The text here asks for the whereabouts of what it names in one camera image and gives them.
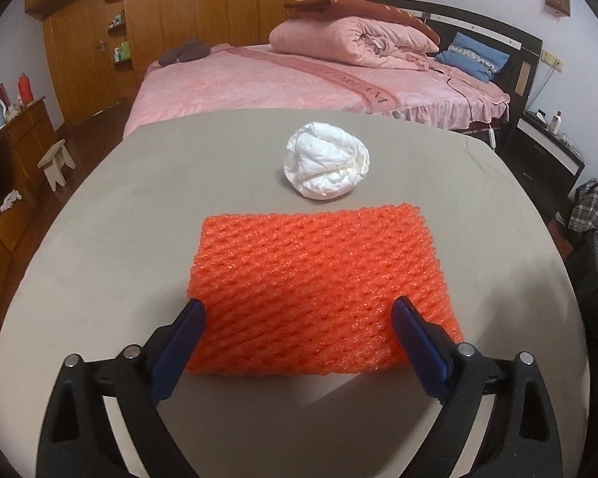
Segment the folded pink quilt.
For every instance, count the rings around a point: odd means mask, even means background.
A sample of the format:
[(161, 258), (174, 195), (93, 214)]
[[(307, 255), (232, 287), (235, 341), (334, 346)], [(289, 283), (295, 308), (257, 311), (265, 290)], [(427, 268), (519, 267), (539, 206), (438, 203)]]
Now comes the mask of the folded pink quilt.
[(288, 20), (269, 36), (273, 50), (373, 69), (425, 71), (439, 47), (416, 28), (370, 20)]

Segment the white blanket controller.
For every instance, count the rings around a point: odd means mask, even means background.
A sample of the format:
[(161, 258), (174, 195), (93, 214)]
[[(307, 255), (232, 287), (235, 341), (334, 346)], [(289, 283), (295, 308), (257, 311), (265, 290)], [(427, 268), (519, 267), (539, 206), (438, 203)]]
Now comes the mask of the white blanket controller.
[(492, 125), (489, 125), (489, 127), (487, 128), (487, 141), (489, 147), (492, 148), (492, 151), (495, 151), (497, 149), (497, 137), (495, 130), (492, 128)]

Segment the white lotion bottle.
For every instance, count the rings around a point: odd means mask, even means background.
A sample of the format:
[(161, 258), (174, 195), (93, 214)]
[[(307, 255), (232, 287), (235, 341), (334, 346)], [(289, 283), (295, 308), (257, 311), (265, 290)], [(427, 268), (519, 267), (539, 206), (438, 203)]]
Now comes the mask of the white lotion bottle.
[(550, 124), (548, 126), (548, 130), (554, 136), (557, 135), (562, 125), (562, 113), (557, 111), (556, 114), (552, 117)]

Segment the wooden wardrobe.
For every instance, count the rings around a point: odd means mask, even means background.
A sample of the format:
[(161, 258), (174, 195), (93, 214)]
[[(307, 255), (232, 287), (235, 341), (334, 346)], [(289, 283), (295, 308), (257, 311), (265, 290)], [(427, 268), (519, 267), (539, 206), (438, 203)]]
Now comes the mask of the wooden wardrobe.
[(24, 11), (43, 25), (53, 90), (75, 126), (132, 99), (149, 65), (185, 40), (267, 42), (290, 1), (24, 0)]

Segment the blue pillow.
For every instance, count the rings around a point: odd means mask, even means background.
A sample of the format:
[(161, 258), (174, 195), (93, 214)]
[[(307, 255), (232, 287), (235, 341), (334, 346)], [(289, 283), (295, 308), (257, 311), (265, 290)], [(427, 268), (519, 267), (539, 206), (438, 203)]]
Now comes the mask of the blue pillow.
[(462, 32), (457, 32), (447, 49), (435, 56), (436, 62), (458, 68), (482, 82), (492, 82), (509, 59), (509, 54), (476, 41)]

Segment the red thermos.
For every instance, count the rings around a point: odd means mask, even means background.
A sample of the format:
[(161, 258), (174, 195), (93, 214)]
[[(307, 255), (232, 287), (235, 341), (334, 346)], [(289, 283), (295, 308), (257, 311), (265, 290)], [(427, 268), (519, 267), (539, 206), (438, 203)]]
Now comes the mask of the red thermos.
[(18, 79), (18, 92), (23, 106), (30, 106), (34, 102), (31, 82), (24, 72), (20, 74)]

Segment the dark bed headboard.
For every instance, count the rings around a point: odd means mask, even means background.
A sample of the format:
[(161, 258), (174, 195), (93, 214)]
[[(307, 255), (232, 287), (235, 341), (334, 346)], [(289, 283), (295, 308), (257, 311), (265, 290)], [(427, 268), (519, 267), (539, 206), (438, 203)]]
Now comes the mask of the dark bed headboard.
[(510, 123), (515, 124), (525, 110), (540, 62), (542, 41), (512, 25), (471, 11), (419, 0), (365, 0), (394, 6), (425, 22), (441, 37), (446, 50), (458, 32), (510, 55), (496, 74), (494, 83), (511, 97)]

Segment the dark slippers on bed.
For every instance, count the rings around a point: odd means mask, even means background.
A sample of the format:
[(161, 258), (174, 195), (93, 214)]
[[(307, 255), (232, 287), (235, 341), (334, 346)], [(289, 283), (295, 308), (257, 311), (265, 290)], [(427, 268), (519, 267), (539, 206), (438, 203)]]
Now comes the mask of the dark slippers on bed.
[(176, 63), (194, 62), (210, 54), (210, 47), (200, 38), (191, 38), (181, 44), (180, 47), (168, 50), (158, 58), (158, 65), (161, 67)]

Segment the wall power outlet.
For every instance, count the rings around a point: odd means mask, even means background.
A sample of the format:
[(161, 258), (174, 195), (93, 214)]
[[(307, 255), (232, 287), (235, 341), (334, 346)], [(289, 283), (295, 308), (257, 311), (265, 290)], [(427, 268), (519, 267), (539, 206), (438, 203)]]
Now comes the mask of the wall power outlet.
[(549, 51), (542, 50), (540, 60), (545, 65), (548, 65), (551, 69), (554, 69), (558, 72), (562, 72), (564, 69), (563, 59), (560, 59), (555, 54), (553, 54)]

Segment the white paper ball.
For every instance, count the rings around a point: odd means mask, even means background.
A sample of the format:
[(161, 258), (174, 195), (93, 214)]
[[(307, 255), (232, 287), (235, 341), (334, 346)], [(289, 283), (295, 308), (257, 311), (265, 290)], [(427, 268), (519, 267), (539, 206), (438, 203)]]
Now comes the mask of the white paper ball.
[(339, 199), (361, 184), (369, 169), (365, 144), (338, 126), (310, 122), (287, 141), (283, 173), (306, 199)]

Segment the black white nightstand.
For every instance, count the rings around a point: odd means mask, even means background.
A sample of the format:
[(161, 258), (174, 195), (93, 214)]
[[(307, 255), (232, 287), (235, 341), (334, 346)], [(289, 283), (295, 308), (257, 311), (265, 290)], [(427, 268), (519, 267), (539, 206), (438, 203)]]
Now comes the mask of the black white nightstand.
[(568, 195), (584, 169), (581, 155), (529, 112), (514, 118), (499, 157), (545, 222), (566, 207)]

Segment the red brown folded blanket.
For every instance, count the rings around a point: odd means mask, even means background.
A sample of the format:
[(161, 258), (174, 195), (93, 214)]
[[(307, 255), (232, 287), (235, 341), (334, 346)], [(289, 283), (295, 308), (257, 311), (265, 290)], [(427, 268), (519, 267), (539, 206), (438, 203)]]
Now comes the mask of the red brown folded blanket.
[(413, 27), (438, 47), (441, 37), (420, 18), (406, 10), (368, 0), (295, 0), (285, 4), (290, 20), (333, 21), (340, 18), (367, 18)]

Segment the bed with pink sheet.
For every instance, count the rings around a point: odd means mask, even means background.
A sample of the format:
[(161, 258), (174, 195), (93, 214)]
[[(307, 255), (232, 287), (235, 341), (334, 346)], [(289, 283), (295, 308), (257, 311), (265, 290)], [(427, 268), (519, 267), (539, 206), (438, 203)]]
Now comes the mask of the bed with pink sheet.
[(216, 47), (197, 61), (152, 64), (124, 133), (171, 119), (234, 109), (336, 110), (469, 131), (511, 118), (511, 97), (492, 82), (432, 63), (425, 71), (366, 68), (274, 52)]

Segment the grey table cloth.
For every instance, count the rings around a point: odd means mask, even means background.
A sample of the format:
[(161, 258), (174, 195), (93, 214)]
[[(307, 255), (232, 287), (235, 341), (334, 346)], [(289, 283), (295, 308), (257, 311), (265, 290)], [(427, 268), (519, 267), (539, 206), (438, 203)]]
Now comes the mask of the grey table cloth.
[[(589, 369), (574, 291), (545, 223), (481, 140), (366, 114), (232, 110), (149, 124), (124, 139), (63, 206), (0, 334), (0, 448), (31, 477), (65, 356), (107, 359), (143, 343), (187, 301), (205, 218), (318, 213), (282, 171), (311, 121), (367, 146), (372, 166), (337, 208), (410, 203), (430, 228), (464, 337), (483, 354), (536, 357), (578, 470)], [(203, 477), (395, 477), (439, 412), (408, 368), (361, 376), (181, 378), (159, 407)]]

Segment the wooden desk cabinet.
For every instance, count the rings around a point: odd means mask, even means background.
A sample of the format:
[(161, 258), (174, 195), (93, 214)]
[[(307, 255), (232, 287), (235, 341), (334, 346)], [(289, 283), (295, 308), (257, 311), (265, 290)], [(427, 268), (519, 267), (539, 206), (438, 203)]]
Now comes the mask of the wooden desk cabinet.
[(0, 129), (0, 205), (12, 191), (22, 196), (0, 213), (0, 243), (9, 257), (29, 228), (46, 176), (38, 162), (57, 141), (44, 98), (35, 100)]

